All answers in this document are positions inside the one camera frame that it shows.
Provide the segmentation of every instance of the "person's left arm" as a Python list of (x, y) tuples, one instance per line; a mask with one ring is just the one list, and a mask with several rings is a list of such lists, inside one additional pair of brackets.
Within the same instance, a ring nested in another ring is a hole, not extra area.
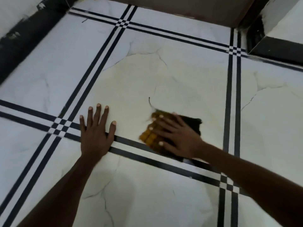
[(111, 123), (108, 136), (105, 134), (108, 110), (106, 106), (99, 123), (101, 105), (97, 104), (94, 117), (93, 108), (89, 107), (87, 126), (83, 116), (80, 116), (81, 157), (18, 227), (71, 227), (73, 225), (85, 184), (95, 165), (108, 152), (114, 141), (116, 121)]

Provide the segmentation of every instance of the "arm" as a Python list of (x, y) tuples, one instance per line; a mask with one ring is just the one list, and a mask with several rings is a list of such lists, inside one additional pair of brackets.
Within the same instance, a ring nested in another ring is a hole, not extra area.
[(167, 132), (153, 132), (170, 139), (172, 146), (160, 142), (168, 151), (185, 158), (200, 158), (224, 172), (243, 188), (259, 206), (282, 226), (302, 226), (303, 188), (263, 167), (235, 157), (205, 143), (178, 115), (179, 123), (168, 118), (155, 122)]
[(85, 184), (95, 165), (108, 152), (114, 141), (115, 121), (111, 123), (107, 137), (105, 134), (108, 110), (108, 106), (106, 106), (99, 123), (101, 105), (97, 104), (94, 118), (93, 108), (89, 107), (87, 127), (83, 116), (80, 116), (81, 157), (21, 221), (18, 227), (69, 227), (73, 225)]

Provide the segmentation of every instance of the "white marble floor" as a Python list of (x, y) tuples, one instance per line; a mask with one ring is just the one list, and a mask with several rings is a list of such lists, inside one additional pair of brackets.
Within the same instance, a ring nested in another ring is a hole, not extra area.
[(0, 86), (0, 225), (16, 226), (71, 168), (78, 117), (101, 103), (117, 137), (74, 226), (279, 226), (207, 163), (160, 156), (138, 136), (150, 97), (201, 118), (205, 141), (303, 185), (302, 72), (250, 59), (234, 29), (108, 0), (77, 3)]

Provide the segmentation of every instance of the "checkered pattern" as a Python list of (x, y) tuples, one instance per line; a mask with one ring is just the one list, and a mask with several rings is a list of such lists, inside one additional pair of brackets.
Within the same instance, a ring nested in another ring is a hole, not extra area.
[(71, 125), (71, 121), (65, 119), (56, 118), (48, 133), (64, 137), (67, 129)]
[(234, 182), (227, 177), (225, 174), (221, 173), (220, 188), (229, 190), (235, 193), (240, 193), (240, 188), (234, 185)]
[(245, 49), (237, 48), (234, 46), (229, 46), (229, 50), (226, 51), (230, 55), (241, 57), (242, 55), (247, 55)]
[(122, 27), (122, 28), (127, 28), (128, 24), (129, 24), (129, 21), (119, 19), (118, 22), (116, 23), (116, 26)]

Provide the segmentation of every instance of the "forearm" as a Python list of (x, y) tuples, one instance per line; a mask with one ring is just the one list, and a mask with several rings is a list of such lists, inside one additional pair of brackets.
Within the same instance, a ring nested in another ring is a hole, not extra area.
[(224, 172), (281, 224), (281, 212), (294, 220), (302, 210), (303, 188), (263, 167), (202, 144), (199, 158)]
[(80, 157), (18, 227), (72, 226), (81, 194), (95, 164), (93, 159)]

